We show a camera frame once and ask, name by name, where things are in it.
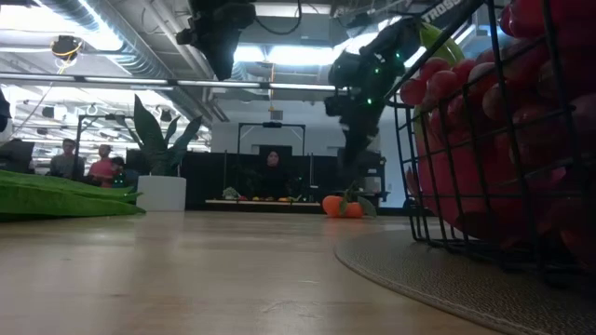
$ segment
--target green leaf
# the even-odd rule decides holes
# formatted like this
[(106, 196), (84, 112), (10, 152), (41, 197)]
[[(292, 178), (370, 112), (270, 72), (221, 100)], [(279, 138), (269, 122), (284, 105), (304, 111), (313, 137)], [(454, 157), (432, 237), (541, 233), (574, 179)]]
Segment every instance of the green leaf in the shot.
[(152, 173), (163, 173), (168, 162), (168, 145), (161, 134), (161, 127), (154, 116), (143, 106), (138, 96), (134, 96), (134, 126), (143, 143), (142, 152), (151, 164)]
[(174, 135), (174, 133), (176, 133), (176, 128), (178, 127), (178, 119), (179, 118), (180, 117), (178, 116), (175, 119), (171, 120), (171, 122), (169, 123), (168, 131), (166, 131), (166, 138), (164, 139), (166, 144), (169, 143), (169, 139), (171, 138), (171, 136)]
[(139, 148), (142, 150), (142, 142), (139, 139), (139, 136), (137, 136), (137, 134), (134, 131), (132, 131), (132, 129), (130, 129), (129, 125), (127, 124), (126, 119), (124, 118), (124, 115), (115, 115), (115, 121), (117, 122), (118, 125), (125, 127), (129, 131), (131, 138), (134, 141), (136, 141), (137, 144), (139, 144)]
[(368, 215), (368, 216), (372, 216), (373, 218), (376, 218), (376, 208), (374, 208), (374, 205), (372, 202), (370, 202), (368, 199), (366, 199), (362, 196), (359, 196), (358, 203), (362, 207), (362, 210), (364, 211), (364, 215)]
[(343, 198), (342, 202), (339, 203), (339, 216), (345, 216), (346, 211), (347, 211), (347, 200), (345, 200), (345, 198)]
[(202, 116), (199, 116), (192, 120), (181, 137), (179, 137), (175, 142), (174, 145), (168, 149), (169, 152), (169, 165), (171, 167), (176, 167), (183, 161), (184, 155), (186, 154), (186, 147), (188, 143), (193, 140), (195, 135), (198, 133), (198, 130), (201, 128), (201, 121)]

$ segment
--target round mat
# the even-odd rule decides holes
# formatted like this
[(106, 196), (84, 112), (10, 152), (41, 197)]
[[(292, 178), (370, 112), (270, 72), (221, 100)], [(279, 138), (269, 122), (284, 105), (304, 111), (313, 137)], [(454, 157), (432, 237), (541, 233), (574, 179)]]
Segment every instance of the round mat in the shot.
[(414, 243), (407, 231), (346, 240), (335, 255), (377, 284), (487, 328), (507, 334), (596, 334), (596, 301), (550, 288), (532, 275), (506, 274)]

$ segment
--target red shirt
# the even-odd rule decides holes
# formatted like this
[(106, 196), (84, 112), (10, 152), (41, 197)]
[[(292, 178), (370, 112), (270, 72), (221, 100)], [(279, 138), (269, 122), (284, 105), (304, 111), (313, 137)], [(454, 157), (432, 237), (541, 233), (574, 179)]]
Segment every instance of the red shirt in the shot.
[(111, 188), (114, 172), (112, 171), (112, 160), (104, 158), (91, 165), (89, 175), (102, 178), (102, 187)]

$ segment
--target wooden floor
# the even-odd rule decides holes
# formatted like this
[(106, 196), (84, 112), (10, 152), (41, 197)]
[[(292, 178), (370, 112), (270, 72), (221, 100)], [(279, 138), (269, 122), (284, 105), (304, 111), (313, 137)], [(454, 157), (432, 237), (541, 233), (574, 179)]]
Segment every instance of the wooden floor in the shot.
[(393, 229), (407, 226), (222, 212), (0, 223), (0, 334), (494, 334), (332, 254)]

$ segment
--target black wire basket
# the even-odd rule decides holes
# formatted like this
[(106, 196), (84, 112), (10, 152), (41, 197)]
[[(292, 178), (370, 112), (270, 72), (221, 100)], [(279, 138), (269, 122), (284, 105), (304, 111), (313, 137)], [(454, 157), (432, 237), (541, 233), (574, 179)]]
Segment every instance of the black wire basket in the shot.
[[(481, 7), (489, 15), (492, 70), (432, 106), (414, 109), (397, 103), (402, 84)], [(420, 205), (409, 218), (413, 239), (493, 262), (504, 270), (531, 272), (552, 284), (569, 274), (593, 279), (596, 168), (593, 146), (583, 128), (596, 125), (590, 125), (586, 116), (590, 108), (574, 100), (565, 84), (564, 50), (557, 41), (550, 1), (542, 0), (545, 33), (505, 59), (497, 36), (500, 9), (494, 0), (468, 1), (436, 45), (387, 95), (394, 98), (387, 104), (394, 107), (403, 191)], [(519, 92), (505, 74), (509, 64), (539, 47), (548, 50), (555, 107), (524, 118), (516, 105)], [(503, 117), (487, 127), (484, 116), (478, 116), (482, 106), (473, 91), (490, 76), (498, 84)], [(457, 136), (449, 114), (456, 99), (465, 111), (465, 119), (459, 120), (465, 131)], [(596, 113), (596, 105), (591, 107)], [(405, 121), (399, 121), (404, 114)], [(436, 219), (428, 218), (424, 208), (437, 215), (439, 229), (429, 225)]]

